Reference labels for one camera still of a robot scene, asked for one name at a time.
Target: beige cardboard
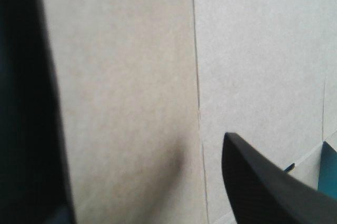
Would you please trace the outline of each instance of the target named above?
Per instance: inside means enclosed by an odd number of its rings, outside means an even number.
[[[336,3],[195,0],[211,224],[231,211],[220,166],[226,131],[240,134],[281,168],[322,142],[325,73],[337,60]],[[327,109],[336,109],[334,103]]]
[[[206,223],[192,0],[44,4],[78,223]]]

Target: black object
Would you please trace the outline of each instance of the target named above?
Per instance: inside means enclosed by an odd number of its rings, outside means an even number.
[[[224,137],[222,174],[238,224],[337,223],[337,201],[292,178],[235,133]]]
[[[5,224],[54,217],[74,222],[42,9],[41,0],[0,0],[0,223]]]

